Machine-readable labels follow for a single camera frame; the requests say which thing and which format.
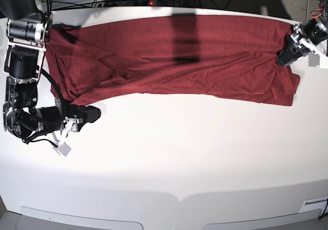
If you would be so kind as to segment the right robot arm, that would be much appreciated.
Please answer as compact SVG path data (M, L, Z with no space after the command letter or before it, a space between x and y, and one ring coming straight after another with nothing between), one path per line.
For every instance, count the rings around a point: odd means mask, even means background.
M59 93L57 83L43 69L53 19L52 0L1 0L1 12L7 18L4 130L25 144L44 141L52 134L53 149L67 156L71 151L66 144L68 134L97 121L101 111L93 106L69 105L61 94L54 106L36 107L37 85L42 76Z

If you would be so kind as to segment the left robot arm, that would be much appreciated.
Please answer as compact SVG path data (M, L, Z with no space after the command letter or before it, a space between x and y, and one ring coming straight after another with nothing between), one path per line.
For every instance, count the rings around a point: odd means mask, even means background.
M280 66L291 65L300 57L310 53L319 56L323 63L318 66L327 69L327 0L318 0L319 8L311 12L311 19L306 24L295 24L291 34L285 38L284 48L278 53Z

